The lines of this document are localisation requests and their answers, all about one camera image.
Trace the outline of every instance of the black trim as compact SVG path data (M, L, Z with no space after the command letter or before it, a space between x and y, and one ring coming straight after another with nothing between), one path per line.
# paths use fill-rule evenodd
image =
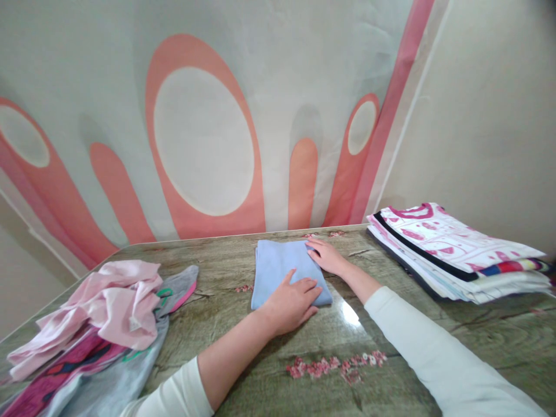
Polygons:
M445 270L449 274L452 274L456 278L459 278L459 279L461 279L462 281L465 281L465 282L471 282L471 281L474 281L478 278L478 276L475 272L465 272L465 271L463 271L459 268L456 268L455 266L452 266L452 265L448 264L447 262L444 262L443 260L438 259L435 256L432 256L430 253L421 249L419 246L411 243L409 240L407 240L406 238L401 236L398 232L396 232L394 229L392 229L389 224L386 223L386 221L382 218L380 211L376 214L373 214L373 216L393 237L395 237L397 240L402 242L404 245L406 245L409 249L411 249L413 252L415 252L419 256L421 256L421 257L425 258L427 261L435 264L437 267Z
M411 267L410 264L408 264L407 262L405 262L403 259L401 259L396 252L394 252L391 248L389 248L388 246L386 246L384 243L382 243L379 239L376 238L375 235L373 235L371 233L371 231L369 229L367 229L367 234L369 236L371 236L374 241L378 244L378 246L380 246L381 248L383 248L387 254L390 255L390 257L394 258L394 260L400 264L400 266L402 268L404 268L407 272L409 272L411 274L411 277L415 280L415 282L417 282L421 288L424 289L424 291L427 293L427 295L432 298L435 301L446 301L447 299L444 297L441 297L436 291L434 291L430 285L427 284L427 281L425 281L421 275L419 275L418 273L415 272L415 269L413 269Z

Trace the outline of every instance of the white wall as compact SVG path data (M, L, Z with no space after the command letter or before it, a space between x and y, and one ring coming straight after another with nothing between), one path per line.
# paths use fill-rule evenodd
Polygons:
M379 208L434 201L556 255L556 10L452 0Z
M0 196L0 340L74 282Z

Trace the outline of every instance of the white oval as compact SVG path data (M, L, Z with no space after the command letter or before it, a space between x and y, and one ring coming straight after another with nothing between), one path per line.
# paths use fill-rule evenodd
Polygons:
M192 207L217 216L245 201L253 143L241 108L218 78L193 67L172 72L156 96L154 127L166 174Z
M50 152L40 132L29 120L10 106L0 106L0 131L12 149L37 168L50 163Z
M375 119L376 108L372 101L366 101L359 106L347 133L349 153L357 155L363 150L371 137L372 128L375 126Z

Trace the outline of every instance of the person's left hand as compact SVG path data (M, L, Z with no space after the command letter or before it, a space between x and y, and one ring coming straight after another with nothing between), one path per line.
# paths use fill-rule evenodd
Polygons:
M274 336L295 330L319 311L311 304L323 289L311 278L290 284L294 272L295 269L288 272L276 291L256 311L268 322Z

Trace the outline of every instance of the table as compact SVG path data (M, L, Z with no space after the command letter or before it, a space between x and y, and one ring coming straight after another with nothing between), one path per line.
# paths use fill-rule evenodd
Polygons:
M161 264L165 278L191 264L199 265L197 290L172 316L169 334L145 386L156 389L183 363L224 335L249 311L252 293L236 288L252 285L255 246L259 239L278 242L318 233L330 239L351 262L389 286L440 326L457 337L508 381L529 394L549 414L556 415L556 300L544 294L507 297L487 305L434 302L365 233L366 225L303 231L260 233L138 244L120 250L107 261L142 259ZM331 232L345 232L328 237ZM434 399L362 304L338 277L324 274L334 298L305 326L272 341L232 388L218 415L440 415ZM0 343L3 357L36 334L34 321L56 310L79 283L42 309ZM339 371L319 379L293 379L286 371L296 357L305 362L380 350L388 361L381 367L361 367L361 382L349 384ZM2 374L9 369L4 360ZM0 402L27 382L0 387Z

